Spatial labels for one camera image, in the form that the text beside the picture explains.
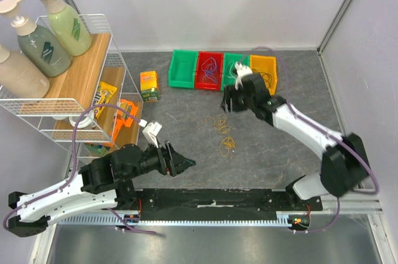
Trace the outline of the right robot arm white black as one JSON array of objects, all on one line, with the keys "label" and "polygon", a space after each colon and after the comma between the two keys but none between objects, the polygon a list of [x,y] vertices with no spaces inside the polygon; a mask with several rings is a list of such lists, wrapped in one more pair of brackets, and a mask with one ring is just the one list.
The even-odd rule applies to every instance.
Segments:
[{"label": "right robot arm white black", "polygon": [[226,86],[221,107],[228,112],[251,110],[259,120],[293,136],[320,158],[319,173],[290,184],[291,191],[284,200],[292,210],[301,209],[315,196],[331,194],[340,198],[370,176],[364,144],[358,135],[343,135],[303,115],[285,98],[271,95],[258,73]]}]

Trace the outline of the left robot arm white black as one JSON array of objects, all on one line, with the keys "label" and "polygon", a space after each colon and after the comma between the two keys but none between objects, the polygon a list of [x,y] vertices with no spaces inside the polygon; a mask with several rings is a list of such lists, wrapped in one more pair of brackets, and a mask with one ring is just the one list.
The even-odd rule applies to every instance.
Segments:
[{"label": "left robot arm white black", "polygon": [[138,199],[132,182],[135,177],[152,171],[175,177],[195,164],[168,141],[159,146],[149,144],[145,150],[126,144],[44,190],[10,193],[11,213],[3,227],[18,237],[30,237],[63,219],[92,210],[132,210]]}]

